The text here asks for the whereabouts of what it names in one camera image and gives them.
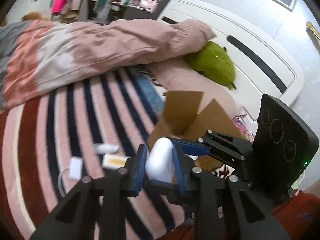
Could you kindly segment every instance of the pink bag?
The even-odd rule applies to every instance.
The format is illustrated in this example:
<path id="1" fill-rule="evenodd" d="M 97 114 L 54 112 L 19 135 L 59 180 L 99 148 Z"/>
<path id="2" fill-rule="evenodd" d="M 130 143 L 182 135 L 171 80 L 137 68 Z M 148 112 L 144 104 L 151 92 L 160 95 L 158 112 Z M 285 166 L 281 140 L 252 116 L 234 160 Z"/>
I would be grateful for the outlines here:
<path id="1" fill-rule="evenodd" d="M 51 7 L 51 13 L 59 12 L 64 6 L 66 0 L 54 0 L 53 5 Z"/>

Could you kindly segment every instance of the white cable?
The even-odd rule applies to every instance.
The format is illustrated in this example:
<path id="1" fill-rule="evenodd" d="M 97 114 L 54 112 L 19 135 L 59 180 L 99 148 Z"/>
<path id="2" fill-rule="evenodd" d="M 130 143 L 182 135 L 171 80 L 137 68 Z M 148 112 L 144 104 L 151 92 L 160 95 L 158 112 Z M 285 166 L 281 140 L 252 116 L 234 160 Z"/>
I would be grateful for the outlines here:
<path id="1" fill-rule="evenodd" d="M 62 174 L 65 170 L 68 170 L 69 169 L 69 166 L 66 166 L 62 169 L 62 171 L 60 171 L 60 174 L 58 176 L 58 189 L 59 189 L 59 192 L 60 192 L 60 195 L 61 197 L 64 197 L 66 194 L 64 193 L 63 191 L 63 188 L 62 188 Z"/>

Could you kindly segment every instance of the white headboard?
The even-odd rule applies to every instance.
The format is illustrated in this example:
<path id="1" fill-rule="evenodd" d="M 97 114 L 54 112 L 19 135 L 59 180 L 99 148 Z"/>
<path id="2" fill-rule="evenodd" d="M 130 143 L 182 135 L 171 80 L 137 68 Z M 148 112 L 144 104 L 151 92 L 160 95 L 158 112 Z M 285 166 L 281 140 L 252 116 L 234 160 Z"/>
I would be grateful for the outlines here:
<path id="1" fill-rule="evenodd" d="M 304 77 L 300 66 L 263 31 L 222 8 L 199 0 L 171 0 L 158 21 L 168 24 L 196 19 L 209 25 L 216 38 L 212 41 L 226 47 L 236 67 L 231 92 L 248 113 L 244 120 L 255 134 L 262 94 L 281 99 L 290 106 L 299 95 Z"/>

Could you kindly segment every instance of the green plush toy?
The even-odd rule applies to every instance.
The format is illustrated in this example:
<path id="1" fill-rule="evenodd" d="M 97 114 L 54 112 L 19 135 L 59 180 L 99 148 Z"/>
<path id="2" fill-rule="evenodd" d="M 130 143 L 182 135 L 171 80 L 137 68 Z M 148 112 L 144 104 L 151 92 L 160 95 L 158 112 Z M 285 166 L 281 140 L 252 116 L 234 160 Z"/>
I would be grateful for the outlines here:
<path id="1" fill-rule="evenodd" d="M 209 41 L 200 51 L 185 55 L 184 60 L 191 68 L 212 81 L 229 89 L 235 88 L 235 66 L 226 51 L 217 43 Z"/>

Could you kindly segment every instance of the open cardboard box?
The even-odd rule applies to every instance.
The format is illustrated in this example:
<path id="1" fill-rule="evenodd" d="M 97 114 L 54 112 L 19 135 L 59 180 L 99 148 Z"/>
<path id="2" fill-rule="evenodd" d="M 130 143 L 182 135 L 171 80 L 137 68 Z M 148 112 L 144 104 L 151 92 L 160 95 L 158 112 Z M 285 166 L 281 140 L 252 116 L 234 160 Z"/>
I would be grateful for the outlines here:
<path id="1" fill-rule="evenodd" d="M 184 138 L 196 141 L 207 130 L 241 138 L 239 130 L 216 100 L 213 99 L 205 109 L 198 113 L 202 95 L 203 92 L 200 91 L 167 92 L 163 114 L 147 140 L 149 149 L 161 137 Z M 209 171 L 221 165 L 221 162 L 209 156 L 201 156 L 196 160 L 196 166 Z"/>

